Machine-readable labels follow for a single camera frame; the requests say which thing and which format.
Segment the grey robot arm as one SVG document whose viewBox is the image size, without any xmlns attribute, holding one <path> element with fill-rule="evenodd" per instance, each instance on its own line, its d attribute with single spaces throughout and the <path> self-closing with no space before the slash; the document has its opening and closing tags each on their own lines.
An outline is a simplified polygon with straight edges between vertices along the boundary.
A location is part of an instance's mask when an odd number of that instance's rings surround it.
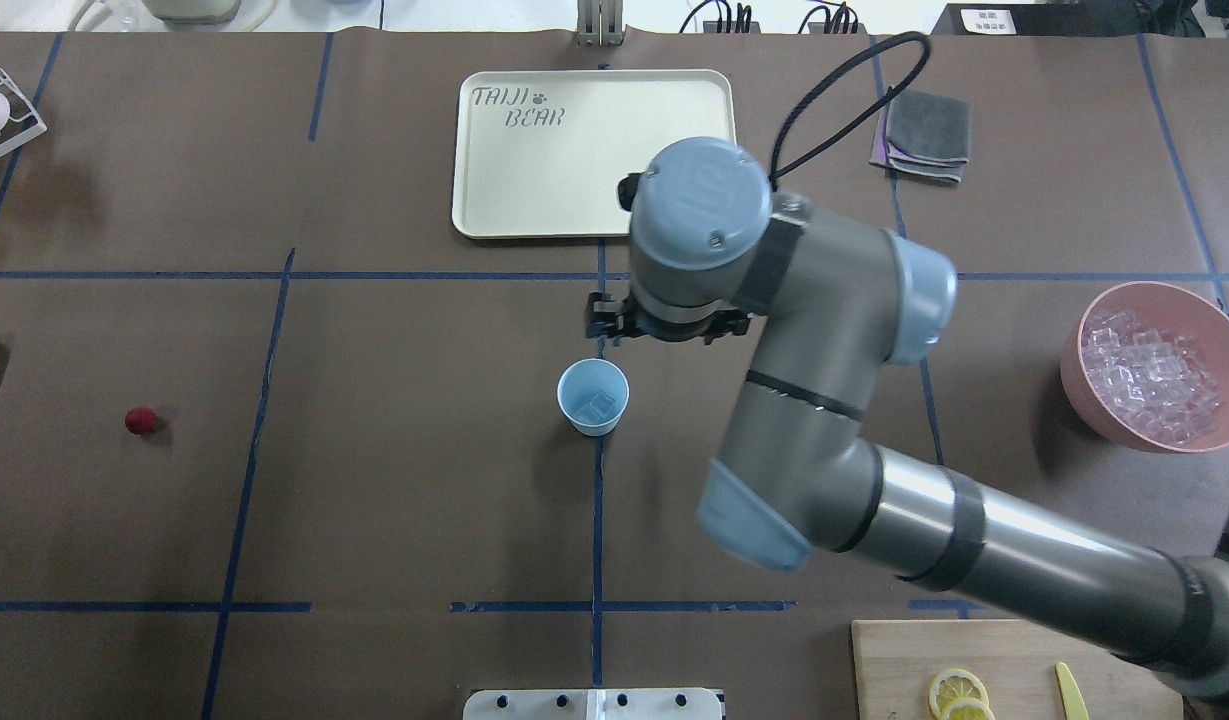
<svg viewBox="0 0 1229 720">
<path fill-rule="evenodd" d="M 721 138 L 670 143 L 617 188 L 629 295 L 587 297 L 587 335 L 712 342 L 764 319 L 707 474 L 701 527 L 775 571 L 857 553 L 1102 648 L 1229 708 L 1229 562 L 1172 557 L 862 437 L 882 366 L 951 319 L 952 260 L 774 190 Z"/>
</svg>

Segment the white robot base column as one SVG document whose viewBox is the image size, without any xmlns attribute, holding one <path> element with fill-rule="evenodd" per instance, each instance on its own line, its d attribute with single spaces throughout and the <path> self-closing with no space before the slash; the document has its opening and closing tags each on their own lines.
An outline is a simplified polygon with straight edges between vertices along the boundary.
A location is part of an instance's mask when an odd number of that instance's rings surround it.
<svg viewBox="0 0 1229 720">
<path fill-rule="evenodd" d="M 702 687 L 485 689 L 463 719 L 725 719 L 721 691 Z"/>
</svg>

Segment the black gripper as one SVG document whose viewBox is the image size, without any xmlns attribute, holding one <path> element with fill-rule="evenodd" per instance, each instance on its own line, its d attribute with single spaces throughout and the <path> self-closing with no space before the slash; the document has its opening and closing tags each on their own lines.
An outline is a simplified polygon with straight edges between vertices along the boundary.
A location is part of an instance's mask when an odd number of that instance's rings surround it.
<svg viewBox="0 0 1229 720">
<path fill-rule="evenodd" d="M 719 302 L 701 307 L 675 307 L 642 303 L 635 292 L 619 301 L 610 292 L 590 292 L 586 307 L 587 338 L 629 340 L 653 337 L 660 342 L 691 342 L 701 338 L 705 345 L 732 334 L 745 335 L 755 315 Z"/>
</svg>

